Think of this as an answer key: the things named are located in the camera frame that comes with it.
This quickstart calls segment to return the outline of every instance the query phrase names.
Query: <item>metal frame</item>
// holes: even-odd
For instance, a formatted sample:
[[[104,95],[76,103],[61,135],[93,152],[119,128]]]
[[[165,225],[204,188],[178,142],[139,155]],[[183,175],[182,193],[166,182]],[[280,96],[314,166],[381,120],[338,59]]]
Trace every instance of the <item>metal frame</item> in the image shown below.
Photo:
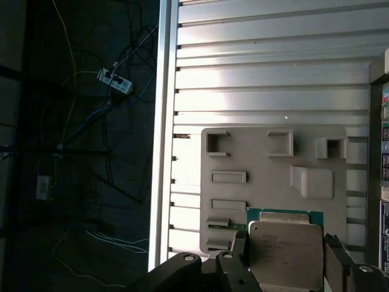
[[[25,113],[28,111],[27,100],[23,96],[28,91],[28,76],[30,71],[31,57],[32,57],[32,41],[34,33],[34,18],[37,8],[36,1],[27,0],[26,1],[26,21],[25,21],[25,30],[24,30],[24,47],[22,52],[22,69],[21,72],[16,72],[9,68],[2,67],[2,73],[7,77],[13,77],[12,79],[20,81],[20,92],[19,92],[19,121],[16,127],[15,134],[15,146],[20,147],[24,144],[24,139],[26,137],[26,118]],[[13,157],[12,166],[11,166],[11,176],[8,183],[8,190],[5,196],[4,202],[4,220],[2,226],[2,234],[6,235],[8,230],[17,230],[18,223],[17,221],[17,208],[19,205],[21,197],[21,180],[22,180],[22,161],[23,154],[16,155]],[[12,282],[11,275],[12,271],[7,269],[7,266],[12,264],[13,253],[15,252],[12,238],[8,238],[5,241],[4,248],[4,262],[2,270],[2,291],[12,291]]]
[[[161,0],[159,16],[159,39],[157,60],[156,106],[154,119],[154,147],[153,147],[153,172],[151,186],[151,216],[150,216],[150,246],[148,269],[152,270],[160,264],[161,251],[161,219],[162,219],[162,193],[164,186],[164,157],[165,157],[165,126],[167,124],[167,95],[168,95],[168,68],[170,57],[170,27],[171,0]]]

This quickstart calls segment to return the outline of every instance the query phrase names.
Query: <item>white cable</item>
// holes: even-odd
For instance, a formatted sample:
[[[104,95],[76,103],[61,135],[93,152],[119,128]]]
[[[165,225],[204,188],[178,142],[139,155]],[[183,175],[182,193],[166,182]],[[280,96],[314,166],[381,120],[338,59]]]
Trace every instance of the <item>white cable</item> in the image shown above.
[[[103,242],[108,242],[108,243],[110,243],[110,244],[112,244],[112,245],[117,245],[117,246],[119,246],[119,247],[121,247],[121,248],[124,248],[124,249],[129,249],[130,251],[135,252],[136,254],[147,254],[147,253],[148,253],[148,251],[145,250],[145,249],[143,249],[143,248],[138,248],[137,246],[131,246],[131,245],[123,245],[123,244],[120,244],[120,243],[115,242],[114,240],[109,241],[109,240],[107,240],[107,239],[98,237],[98,236],[96,236],[96,235],[90,233],[89,231],[85,231],[85,232],[88,233],[90,236],[96,238],[97,240],[101,240],[101,241],[103,241]]]
[[[97,233],[98,235],[101,235],[102,237],[105,237],[107,239],[111,239],[111,240],[115,240],[117,242],[125,242],[125,243],[128,243],[130,245],[135,245],[136,243],[139,243],[139,242],[145,242],[148,240],[148,238],[145,238],[145,239],[141,239],[141,240],[137,240],[136,242],[128,242],[126,240],[123,240],[123,239],[119,239],[119,238],[115,238],[115,237],[110,237],[108,235],[105,235],[104,233],[101,233],[101,232],[98,232]]]
[[[83,277],[83,278],[89,278],[89,279],[93,279],[95,280],[96,282],[102,284],[103,286],[105,287],[120,287],[120,288],[126,288],[126,286],[124,285],[121,285],[121,284],[105,284],[104,282],[98,280],[97,278],[93,277],[93,276],[90,276],[90,275],[83,275],[83,274],[77,274],[74,269],[72,269],[67,263],[65,263],[63,260],[61,260],[59,257],[56,256],[56,250],[58,248],[58,246],[61,244],[61,242],[63,241],[63,239],[67,236],[67,234],[69,233],[70,229],[68,231],[65,232],[64,235],[62,235],[61,239],[58,241],[58,243],[54,246],[53,248],[53,257],[59,261],[60,263],[62,263],[66,268],[69,269],[70,272],[72,272],[73,275],[75,275],[76,277]]]
[[[68,79],[66,79],[65,81],[64,81],[64,83],[62,83],[62,87],[70,80],[70,79],[72,79],[74,76],[76,76],[76,75],[78,75],[78,74],[98,74],[98,72],[97,71],[78,71],[78,72],[76,72],[75,74],[73,74],[72,76],[70,76]]]

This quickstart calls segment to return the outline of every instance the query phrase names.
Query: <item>rectangular cutout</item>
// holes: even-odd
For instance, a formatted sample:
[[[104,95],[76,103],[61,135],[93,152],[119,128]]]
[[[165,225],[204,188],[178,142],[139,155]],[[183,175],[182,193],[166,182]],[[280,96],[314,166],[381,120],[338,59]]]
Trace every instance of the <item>rectangular cutout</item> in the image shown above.
[[[215,226],[224,226],[227,227],[230,223],[229,218],[208,218],[207,224],[208,225],[215,225]]]
[[[323,137],[316,140],[317,159],[346,159],[347,138]]]
[[[227,131],[215,131],[207,134],[207,155],[208,156],[228,156],[227,152],[220,150],[220,140],[223,137],[228,137],[230,134]]]
[[[243,201],[227,201],[227,200],[211,200],[212,209],[221,210],[237,210],[246,211],[246,202]]]
[[[293,150],[293,131],[284,129],[269,130],[267,133],[271,143],[268,157],[291,157]]]
[[[224,170],[211,171],[211,182],[213,183],[245,184],[246,179],[246,172],[231,172]]]
[[[208,240],[207,246],[209,251],[229,250],[230,242],[228,240]]]

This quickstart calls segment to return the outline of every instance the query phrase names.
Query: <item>black cable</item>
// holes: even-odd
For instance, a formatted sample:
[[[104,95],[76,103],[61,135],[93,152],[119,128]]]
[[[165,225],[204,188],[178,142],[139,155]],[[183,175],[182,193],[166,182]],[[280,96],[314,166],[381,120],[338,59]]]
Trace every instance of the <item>black cable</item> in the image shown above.
[[[143,35],[143,30],[147,27],[151,27],[151,26],[143,26],[143,12],[142,12],[142,6],[139,4],[139,3],[136,3],[136,2],[133,2],[133,1],[127,1],[127,0],[117,0],[117,2],[125,2],[126,4],[133,4],[133,5],[136,5],[138,6],[139,8],[139,29],[135,30],[135,31],[130,31],[130,43],[128,46],[126,46],[122,51],[121,53],[119,54],[119,56],[116,58],[116,61],[120,61],[127,53],[128,50],[130,49],[133,49],[134,46],[136,45],[137,41],[139,41],[140,37]]]
[[[91,56],[95,57],[96,59],[98,59],[98,61],[100,62],[101,68],[105,67],[105,62],[104,62],[103,58],[101,56],[97,55],[96,53],[93,53],[93,52],[86,50],[86,49],[72,49],[72,51],[91,55]]]
[[[128,3],[126,3],[126,8],[127,8],[128,30],[129,30],[128,44],[132,44],[133,43],[133,18],[131,17],[131,14],[129,12]]]
[[[156,71],[156,68],[154,68],[150,63],[147,62],[147,58],[144,59],[144,58],[138,53],[138,51],[135,52],[135,54],[138,56],[138,58],[140,58],[140,59],[142,60],[142,62],[139,63],[139,64],[131,64],[132,66],[140,66],[141,64],[145,64],[145,65],[149,66],[150,69],[153,70],[153,72]]]
[[[139,191],[138,191],[138,198],[142,198],[143,201],[144,201],[144,196],[142,196],[142,192],[143,192],[143,189],[145,187],[145,182],[146,182],[147,174],[149,172],[149,167],[150,167],[150,164],[151,164],[152,161],[153,161],[153,148],[151,147],[149,155],[148,155],[146,163],[145,163],[145,168],[143,169],[142,179],[141,179],[140,186],[139,186]],[[130,208],[132,205],[134,205],[134,202],[129,203],[125,207],[125,209]]]
[[[150,40],[149,43],[146,43],[146,44],[143,44],[142,46],[139,46],[139,47],[138,47],[138,50],[146,50],[146,51],[148,51],[148,55],[147,55],[147,57],[146,57],[145,59],[147,60],[147,59],[149,59],[149,58],[152,58],[153,61],[156,63],[155,57],[154,57],[154,35],[153,35],[153,33],[151,33],[152,30],[149,30],[148,27],[147,27],[146,29],[148,30],[148,33],[149,33],[149,35],[150,35],[150,39],[151,39],[151,40]],[[142,65],[142,64],[145,64],[145,63],[146,63],[145,59],[143,59],[143,58],[139,55],[138,51],[136,52],[136,54],[137,54],[138,57],[142,60],[142,62],[140,62],[140,63],[138,63],[138,64],[132,63],[132,66],[140,66],[140,65]]]
[[[93,13],[92,13],[92,12],[90,11],[90,9],[87,8],[84,4],[80,3],[80,6],[81,6],[82,8],[84,8],[84,9],[88,12],[89,16],[91,17],[91,20],[92,20],[92,28],[91,28],[91,31],[90,31],[90,32],[89,32],[81,41],[73,41],[73,42],[75,42],[76,44],[75,44],[75,46],[71,46],[72,49],[73,49],[74,47],[76,47],[76,46],[81,46],[83,43],[85,43],[85,41],[86,41],[86,40],[95,32],[95,30],[96,30],[96,19],[95,19]]]

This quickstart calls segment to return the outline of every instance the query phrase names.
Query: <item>yellow cable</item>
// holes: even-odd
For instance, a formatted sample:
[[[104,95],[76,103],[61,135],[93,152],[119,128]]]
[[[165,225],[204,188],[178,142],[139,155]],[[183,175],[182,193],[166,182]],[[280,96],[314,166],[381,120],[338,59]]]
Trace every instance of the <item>yellow cable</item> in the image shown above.
[[[60,18],[61,22],[62,22],[62,26],[63,26],[63,30],[65,32],[65,36],[66,36],[66,41],[67,41],[67,45],[69,46],[69,51],[71,53],[71,59],[72,59],[72,64],[73,64],[73,70],[74,70],[74,88],[77,87],[77,70],[76,70],[76,67],[75,67],[75,62],[74,62],[74,56],[73,56],[73,51],[72,51],[72,47],[71,47],[71,42],[69,41],[69,36],[67,35],[67,30],[66,30],[66,25],[65,25],[65,22],[63,21],[62,19],[62,16],[60,14],[60,12],[58,11],[58,8],[57,8],[57,5],[55,4],[55,0],[53,0],[53,5],[55,7],[55,10],[57,11],[57,14],[58,14],[58,17]],[[74,104],[75,104],[75,100],[77,98],[77,95],[74,95],[74,98],[73,98],[73,103],[72,103],[72,106],[71,106],[71,110],[69,111],[69,115],[67,116],[67,121],[66,121],[66,125],[65,125],[65,128],[62,132],[62,138],[61,138],[61,144],[65,138],[65,133],[66,133],[66,130],[67,130],[67,126],[69,125],[69,121],[71,119],[71,115],[72,115],[72,112],[73,112],[73,108],[74,108]]]

